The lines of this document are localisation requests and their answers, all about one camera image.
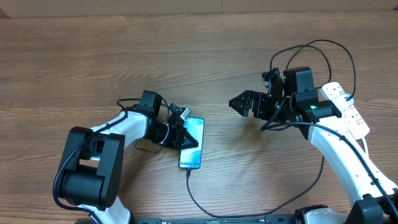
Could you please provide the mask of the Samsung Galaxy smartphone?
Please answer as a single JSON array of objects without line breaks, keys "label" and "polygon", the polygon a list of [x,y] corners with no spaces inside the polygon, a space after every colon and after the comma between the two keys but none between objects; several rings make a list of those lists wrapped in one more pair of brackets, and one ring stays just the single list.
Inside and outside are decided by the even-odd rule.
[{"label": "Samsung Galaxy smartphone", "polygon": [[201,153],[203,148],[203,133],[205,120],[203,118],[189,117],[183,125],[188,136],[184,138],[183,149],[180,151],[178,166],[182,169],[199,169],[201,166]]}]

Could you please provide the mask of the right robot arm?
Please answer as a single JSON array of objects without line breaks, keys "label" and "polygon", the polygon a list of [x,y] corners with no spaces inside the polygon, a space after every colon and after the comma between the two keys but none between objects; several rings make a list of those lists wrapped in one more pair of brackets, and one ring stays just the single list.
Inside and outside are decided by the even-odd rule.
[{"label": "right robot arm", "polygon": [[397,223],[397,184],[389,180],[357,143],[345,111],[351,96],[340,92],[319,100],[309,67],[262,74],[267,93],[246,90],[229,101],[242,116],[266,121],[263,131],[279,126],[299,128],[331,165],[351,204],[348,214],[325,205],[299,208],[291,223]]}]

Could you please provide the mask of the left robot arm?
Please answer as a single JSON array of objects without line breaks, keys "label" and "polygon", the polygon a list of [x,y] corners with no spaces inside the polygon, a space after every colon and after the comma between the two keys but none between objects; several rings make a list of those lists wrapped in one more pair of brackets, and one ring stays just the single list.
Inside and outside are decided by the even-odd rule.
[{"label": "left robot arm", "polygon": [[134,104],[116,103],[121,111],[111,121],[92,128],[75,126],[68,133],[52,196],[62,209],[85,212],[93,223],[134,223],[134,215],[119,198],[124,150],[142,139],[179,151],[179,167],[201,166],[205,121],[187,107],[167,104],[145,90]]}]

